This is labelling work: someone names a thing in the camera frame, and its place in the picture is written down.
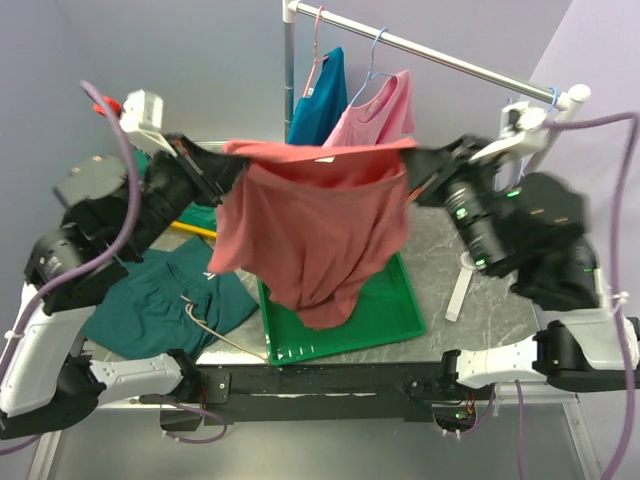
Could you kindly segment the yellow plastic tray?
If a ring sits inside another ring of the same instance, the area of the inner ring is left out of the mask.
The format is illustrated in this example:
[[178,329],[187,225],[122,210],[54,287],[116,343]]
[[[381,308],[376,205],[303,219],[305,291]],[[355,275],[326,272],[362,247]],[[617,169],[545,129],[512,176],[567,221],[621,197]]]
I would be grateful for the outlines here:
[[217,233],[213,230],[208,230],[205,228],[201,228],[201,227],[197,227],[194,225],[190,225],[190,224],[186,224],[186,223],[182,223],[182,222],[178,222],[178,221],[174,221],[170,224],[170,227],[174,230],[183,232],[183,233],[190,233],[190,234],[194,234],[194,235],[200,235],[203,236],[207,239],[211,239],[211,240],[215,240],[217,238]]

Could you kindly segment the dark teal shorts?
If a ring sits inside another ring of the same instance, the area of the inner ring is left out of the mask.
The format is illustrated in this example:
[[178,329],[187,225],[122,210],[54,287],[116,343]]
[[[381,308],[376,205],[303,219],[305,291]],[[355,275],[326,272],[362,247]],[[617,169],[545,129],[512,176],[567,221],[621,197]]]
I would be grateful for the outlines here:
[[149,249],[113,285],[82,334],[126,359],[181,349],[196,358],[239,327],[258,304],[238,276],[207,271],[213,249],[193,237],[173,251]]

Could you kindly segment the green printed t shirt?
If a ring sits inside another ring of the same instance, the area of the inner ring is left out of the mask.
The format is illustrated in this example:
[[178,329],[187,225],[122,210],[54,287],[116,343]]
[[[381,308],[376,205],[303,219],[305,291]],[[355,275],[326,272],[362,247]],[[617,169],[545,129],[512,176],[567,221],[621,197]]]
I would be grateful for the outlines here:
[[[150,156],[140,150],[135,150],[134,155],[139,176],[143,179],[149,165]],[[192,203],[178,217],[177,221],[209,231],[217,230],[216,212],[213,207],[199,206]]]

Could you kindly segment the salmon red t shirt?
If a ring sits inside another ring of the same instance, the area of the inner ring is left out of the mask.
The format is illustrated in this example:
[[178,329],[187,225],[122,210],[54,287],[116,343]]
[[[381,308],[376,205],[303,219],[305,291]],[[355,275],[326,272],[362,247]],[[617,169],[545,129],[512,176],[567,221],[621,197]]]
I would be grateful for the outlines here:
[[308,328],[344,324],[363,285],[408,238],[401,154],[414,145],[227,142],[225,153],[249,165],[216,209],[209,271],[254,274]]

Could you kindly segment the pink hanging t shirt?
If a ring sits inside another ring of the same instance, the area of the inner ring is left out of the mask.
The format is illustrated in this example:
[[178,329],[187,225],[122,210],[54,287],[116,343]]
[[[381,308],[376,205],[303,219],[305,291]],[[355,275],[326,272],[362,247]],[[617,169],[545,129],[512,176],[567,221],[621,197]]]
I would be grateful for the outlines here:
[[348,106],[323,147],[393,143],[414,131],[413,78],[404,70],[388,78],[366,104]]

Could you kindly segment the green plastic tray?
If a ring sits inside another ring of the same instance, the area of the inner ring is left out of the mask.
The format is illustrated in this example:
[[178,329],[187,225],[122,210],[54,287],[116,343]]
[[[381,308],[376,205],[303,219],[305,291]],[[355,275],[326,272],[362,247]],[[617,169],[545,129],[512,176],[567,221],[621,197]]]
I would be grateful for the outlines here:
[[291,310],[271,301],[257,283],[266,353],[276,366],[414,339],[426,332],[424,317],[400,254],[363,286],[358,302],[339,327],[312,330]]

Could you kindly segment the light blue wire hanger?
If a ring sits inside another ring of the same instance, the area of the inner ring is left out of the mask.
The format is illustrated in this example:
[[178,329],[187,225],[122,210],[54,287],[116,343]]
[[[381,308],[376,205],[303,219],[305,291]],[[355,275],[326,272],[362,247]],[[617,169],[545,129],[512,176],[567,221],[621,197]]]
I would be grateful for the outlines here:
[[546,130],[542,127],[549,115],[556,110],[560,92],[551,87],[551,103],[548,106],[531,106],[529,101],[514,102],[511,97],[501,111],[499,140],[505,140],[506,153],[518,166],[512,174],[512,184],[525,175],[527,158],[540,152],[547,145]]

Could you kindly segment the teal blue hanging shirt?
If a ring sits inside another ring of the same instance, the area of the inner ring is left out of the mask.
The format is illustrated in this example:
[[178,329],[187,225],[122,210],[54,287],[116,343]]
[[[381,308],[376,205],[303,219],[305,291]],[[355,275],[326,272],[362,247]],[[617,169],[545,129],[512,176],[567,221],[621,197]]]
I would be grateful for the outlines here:
[[337,47],[323,61],[313,93],[299,99],[286,142],[322,146],[347,107],[344,51]]

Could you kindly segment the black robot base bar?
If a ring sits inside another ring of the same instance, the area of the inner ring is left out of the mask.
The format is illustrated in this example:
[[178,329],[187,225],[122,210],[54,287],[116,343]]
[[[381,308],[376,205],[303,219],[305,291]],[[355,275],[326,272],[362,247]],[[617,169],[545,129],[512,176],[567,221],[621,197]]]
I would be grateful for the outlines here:
[[491,388],[456,386],[437,362],[203,365],[167,395],[229,423],[401,418],[432,420],[432,406],[487,400]]

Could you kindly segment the white metal clothes rack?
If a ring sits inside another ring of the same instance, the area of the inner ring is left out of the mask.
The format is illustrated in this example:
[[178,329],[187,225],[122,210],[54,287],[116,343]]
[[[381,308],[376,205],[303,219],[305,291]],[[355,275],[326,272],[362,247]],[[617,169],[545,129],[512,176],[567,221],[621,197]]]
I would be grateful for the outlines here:
[[[317,10],[300,1],[282,4],[287,120],[293,116],[295,18],[299,14],[315,18]],[[328,11],[323,11],[320,21],[372,40],[380,31]],[[473,65],[389,32],[382,35],[379,43],[523,94],[525,101],[540,100],[544,106],[551,103],[550,88]],[[584,238],[584,199],[537,168],[555,144],[560,127],[575,117],[590,96],[591,91],[584,84],[560,91],[556,110],[543,124],[548,128],[547,145],[527,158],[525,175],[517,184],[512,184],[512,174],[518,161],[503,156],[498,161],[485,163],[497,167],[492,176],[492,186],[500,194],[497,204],[482,204],[468,181],[456,181],[444,205],[421,205],[440,208],[449,215],[467,249],[462,277],[472,272],[499,278],[513,273],[516,276],[513,292],[543,310],[557,312],[564,324],[569,324],[579,313],[600,306],[597,261]]]

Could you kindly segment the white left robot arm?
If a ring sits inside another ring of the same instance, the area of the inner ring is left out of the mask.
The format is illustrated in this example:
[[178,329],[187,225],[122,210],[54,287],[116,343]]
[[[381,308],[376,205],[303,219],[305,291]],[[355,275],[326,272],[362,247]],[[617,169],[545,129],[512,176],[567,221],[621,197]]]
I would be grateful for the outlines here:
[[248,163],[174,135],[145,171],[126,149],[81,162],[55,186],[64,215],[32,249],[1,356],[3,439],[33,442],[130,397],[169,403],[199,394],[201,371],[182,350],[112,366],[72,347],[126,264],[140,262],[190,204],[223,203]]

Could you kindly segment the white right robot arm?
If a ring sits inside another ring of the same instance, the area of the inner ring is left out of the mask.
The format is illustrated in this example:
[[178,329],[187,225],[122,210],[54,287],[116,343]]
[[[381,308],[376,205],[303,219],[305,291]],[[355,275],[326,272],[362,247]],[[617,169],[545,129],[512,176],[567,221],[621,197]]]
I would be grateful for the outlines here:
[[512,292],[552,317],[516,343],[444,353],[437,382],[449,398],[512,381],[575,393],[639,386],[639,322],[614,307],[586,238],[585,199],[542,173],[505,191],[493,187],[503,164],[534,149],[521,134],[495,142],[465,136],[402,154],[411,200],[448,213],[476,271],[513,275]]

